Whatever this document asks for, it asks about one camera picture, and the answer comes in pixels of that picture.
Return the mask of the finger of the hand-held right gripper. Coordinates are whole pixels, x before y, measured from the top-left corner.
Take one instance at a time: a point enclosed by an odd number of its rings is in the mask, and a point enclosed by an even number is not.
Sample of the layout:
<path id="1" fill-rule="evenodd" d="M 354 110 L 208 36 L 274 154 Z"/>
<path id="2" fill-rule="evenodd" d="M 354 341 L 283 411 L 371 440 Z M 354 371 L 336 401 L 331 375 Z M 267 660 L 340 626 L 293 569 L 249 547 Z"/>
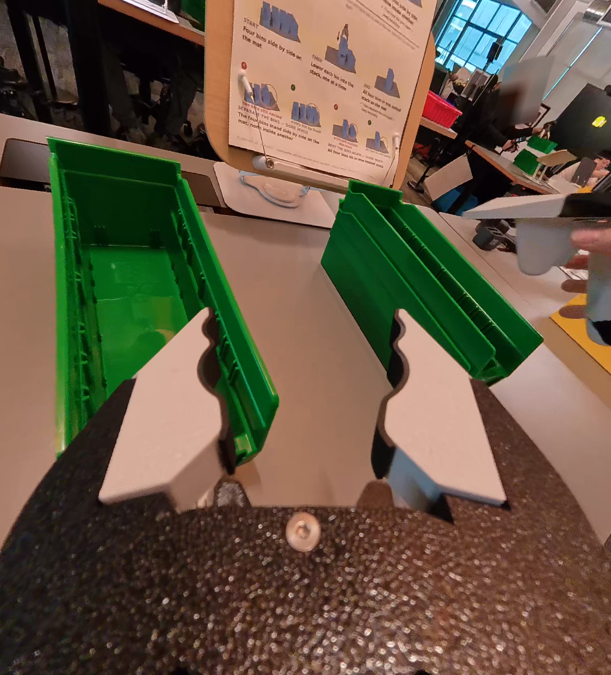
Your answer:
<path id="1" fill-rule="evenodd" d="M 464 211 L 462 217 L 477 220 L 560 217 L 568 197 L 568 194 L 501 197 Z"/>

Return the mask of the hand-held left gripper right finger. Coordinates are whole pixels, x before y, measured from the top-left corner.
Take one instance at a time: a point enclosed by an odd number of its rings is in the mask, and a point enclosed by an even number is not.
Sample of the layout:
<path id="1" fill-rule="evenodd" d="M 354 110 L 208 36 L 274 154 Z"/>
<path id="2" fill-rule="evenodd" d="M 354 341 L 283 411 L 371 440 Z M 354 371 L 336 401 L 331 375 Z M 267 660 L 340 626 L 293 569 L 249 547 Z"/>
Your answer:
<path id="1" fill-rule="evenodd" d="M 394 314 L 389 346 L 391 391 L 380 402 L 371 464 L 391 503 L 427 513 L 446 497 L 505 506 L 466 370 L 404 309 Z"/>

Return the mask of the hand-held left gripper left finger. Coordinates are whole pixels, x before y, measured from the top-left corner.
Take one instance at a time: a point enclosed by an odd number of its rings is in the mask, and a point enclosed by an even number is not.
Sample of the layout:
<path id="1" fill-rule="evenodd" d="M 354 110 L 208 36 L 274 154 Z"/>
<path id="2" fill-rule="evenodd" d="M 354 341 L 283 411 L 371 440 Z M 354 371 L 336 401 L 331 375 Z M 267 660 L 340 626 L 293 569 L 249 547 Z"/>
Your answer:
<path id="1" fill-rule="evenodd" d="M 220 379 L 217 322 L 204 308 L 134 376 L 99 501 L 163 494 L 196 509 L 233 472 L 235 450 Z"/>

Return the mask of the grey desk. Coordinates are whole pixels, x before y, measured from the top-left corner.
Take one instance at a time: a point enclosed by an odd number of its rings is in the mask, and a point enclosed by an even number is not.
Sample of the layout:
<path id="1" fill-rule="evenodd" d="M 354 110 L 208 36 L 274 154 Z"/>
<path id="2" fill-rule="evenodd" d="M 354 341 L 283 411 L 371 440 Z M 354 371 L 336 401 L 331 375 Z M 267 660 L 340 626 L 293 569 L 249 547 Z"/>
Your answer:
<path id="1" fill-rule="evenodd" d="M 140 147 L 0 114 L 22 165 L 48 136 L 174 159 Z M 419 207 L 545 342 L 493 393 L 557 470 L 596 537 L 611 534 L 611 376 L 551 320 L 566 274 L 519 272 L 511 254 L 471 243 L 474 222 Z M 241 469 L 253 504 L 352 505 L 372 479 L 370 448 L 385 372 L 320 258 L 328 231 L 203 213 L 212 243 L 276 384 L 266 447 Z M 0 548 L 54 459 L 54 234 L 49 195 L 0 182 Z"/>

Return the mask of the black charger dock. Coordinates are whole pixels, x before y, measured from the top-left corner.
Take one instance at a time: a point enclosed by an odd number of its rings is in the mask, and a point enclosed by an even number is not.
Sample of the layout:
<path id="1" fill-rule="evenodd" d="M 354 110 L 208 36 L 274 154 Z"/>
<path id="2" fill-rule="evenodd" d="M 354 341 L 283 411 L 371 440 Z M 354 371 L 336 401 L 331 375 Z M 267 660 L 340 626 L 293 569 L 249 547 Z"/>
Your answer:
<path id="1" fill-rule="evenodd" d="M 484 219 L 478 222 L 472 239 L 474 245 L 484 251 L 501 250 L 517 253 L 515 222 L 512 219 Z"/>

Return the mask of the long wooden table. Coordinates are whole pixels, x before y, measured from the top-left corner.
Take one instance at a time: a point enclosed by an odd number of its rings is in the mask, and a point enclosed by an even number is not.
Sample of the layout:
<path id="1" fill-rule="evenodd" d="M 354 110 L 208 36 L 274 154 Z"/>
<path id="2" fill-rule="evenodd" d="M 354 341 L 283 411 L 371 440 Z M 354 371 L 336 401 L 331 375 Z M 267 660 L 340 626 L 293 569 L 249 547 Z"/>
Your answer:
<path id="1" fill-rule="evenodd" d="M 551 185 L 547 184 L 546 182 L 537 181 L 520 171 L 516 166 L 513 165 L 512 160 L 506 159 L 494 151 L 490 151 L 479 145 L 475 145 L 470 141 L 456 143 L 455 139 L 450 139 L 449 143 L 444 145 L 443 152 L 437 157 L 436 168 L 432 171 L 432 173 L 453 161 L 453 159 L 456 159 L 458 156 L 461 156 L 465 153 L 468 154 L 470 150 L 475 150 L 477 154 L 485 158 L 490 165 L 492 165 L 500 173 L 504 174 L 511 180 L 512 184 L 504 197 L 530 197 L 534 195 L 558 194 L 558 191 Z M 453 204 L 453 211 L 456 211 L 463 201 L 471 195 L 471 191 L 469 190 L 469 182 L 463 184 L 462 186 L 465 187 L 465 190 L 461 194 L 460 199 Z M 432 202 L 430 202 L 427 195 L 426 199 L 428 199 L 429 204 L 432 206 Z"/>

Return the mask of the blue object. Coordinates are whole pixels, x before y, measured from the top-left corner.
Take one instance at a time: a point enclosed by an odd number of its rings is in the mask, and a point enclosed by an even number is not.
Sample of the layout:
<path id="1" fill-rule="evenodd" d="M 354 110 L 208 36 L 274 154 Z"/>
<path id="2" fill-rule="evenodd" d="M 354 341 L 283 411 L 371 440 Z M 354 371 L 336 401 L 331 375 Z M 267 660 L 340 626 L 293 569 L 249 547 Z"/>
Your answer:
<path id="1" fill-rule="evenodd" d="M 452 210 L 453 204 L 460 199 L 464 190 L 464 186 L 459 186 L 449 190 L 432 202 L 433 209 L 439 213 L 453 213 L 455 215 L 461 216 L 464 212 L 477 207 L 479 205 L 478 197 L 476 195 L 470 195 L 466 200 L 463 201 L 456 211 Z"/>

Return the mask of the large black screen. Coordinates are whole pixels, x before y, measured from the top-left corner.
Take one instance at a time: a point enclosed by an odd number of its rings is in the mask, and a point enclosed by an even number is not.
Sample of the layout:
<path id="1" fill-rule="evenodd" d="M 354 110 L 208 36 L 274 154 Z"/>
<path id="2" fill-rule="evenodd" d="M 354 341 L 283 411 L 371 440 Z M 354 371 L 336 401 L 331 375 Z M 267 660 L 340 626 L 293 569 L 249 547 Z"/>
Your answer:
<path id="1" fill-rule="evenodd" d="M 587 84 L 558 116 L 551 137 L 579 159 L 611 151 L 611 85 Z"/>

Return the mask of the red ribbed object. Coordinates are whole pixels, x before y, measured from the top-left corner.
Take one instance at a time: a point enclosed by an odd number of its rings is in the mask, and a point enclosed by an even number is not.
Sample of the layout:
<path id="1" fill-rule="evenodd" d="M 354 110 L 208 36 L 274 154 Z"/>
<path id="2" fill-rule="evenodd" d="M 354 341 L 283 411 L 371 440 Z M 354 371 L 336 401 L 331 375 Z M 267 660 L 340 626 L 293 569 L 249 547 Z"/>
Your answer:
<path id="1" fill-rule="evenodd" d="M 440 95 L 429 90 L 422 117 L 444 128 L 451 129 L 461 117 L 462 112 Z"/>

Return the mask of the white clipboard stand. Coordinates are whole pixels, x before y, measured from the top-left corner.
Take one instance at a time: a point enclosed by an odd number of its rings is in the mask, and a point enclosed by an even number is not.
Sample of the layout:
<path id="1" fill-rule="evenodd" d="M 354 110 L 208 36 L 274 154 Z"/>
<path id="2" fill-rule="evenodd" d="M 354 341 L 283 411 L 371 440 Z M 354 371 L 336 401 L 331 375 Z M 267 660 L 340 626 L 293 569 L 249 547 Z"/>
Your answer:
<path id="1" fill-rule="evenodd" d="M 226 206 L 249 217 L 329 230 L 343 195 L 282 177 L 236 169 L 218 161 L 214 172 Z"/>

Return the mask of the printed instruction sheet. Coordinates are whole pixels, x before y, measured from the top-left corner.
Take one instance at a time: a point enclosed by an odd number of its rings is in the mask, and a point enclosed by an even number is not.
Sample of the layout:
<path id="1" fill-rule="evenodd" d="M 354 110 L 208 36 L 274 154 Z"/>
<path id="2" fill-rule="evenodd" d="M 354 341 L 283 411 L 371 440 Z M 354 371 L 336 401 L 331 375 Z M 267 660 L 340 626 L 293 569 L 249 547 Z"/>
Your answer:
<path id="1" fill-rule="evenodd" d="M 236 1 L 229 145 L 254 166 L 390 186 L 436 1 Z"/>

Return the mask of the instruction sheet on wooden board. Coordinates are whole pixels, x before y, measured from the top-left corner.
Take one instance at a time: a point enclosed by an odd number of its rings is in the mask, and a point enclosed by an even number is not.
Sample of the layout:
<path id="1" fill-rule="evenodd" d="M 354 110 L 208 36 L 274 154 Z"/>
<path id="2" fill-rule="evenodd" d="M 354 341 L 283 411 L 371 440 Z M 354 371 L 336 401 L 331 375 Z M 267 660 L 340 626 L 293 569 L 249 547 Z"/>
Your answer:
<path id="1" fill-rule="evenodd" d="M 229 144 L 229 120 L 231 91 L 240 84 L 241 68 L 234 67 L 231 59 L 233 46 L 233 21 L 236 1 L 207 1 L 205 28 L 205 122 L 209 140 L 217 155 L 235 169 L 256 171 L 261 174 L 274 174 L 279 178 L 293 178 L 293 169 L 274 171 L 262 167 L 255 168 L 253 158 L 257 153 L 252 150 L 233 147 Z M 436 45 L 431 25 L 426 48 L 420 64 L 420 71 L 411 107 L 403 130 L 399 136 L 399 147 L 394 155 L 394 168 L 383 182 L 387 187 L 398 189 L 408 168 L 413 143 L 422 122 L 422 112 L 428 97 L 430 81 L 435 69 Z"/>

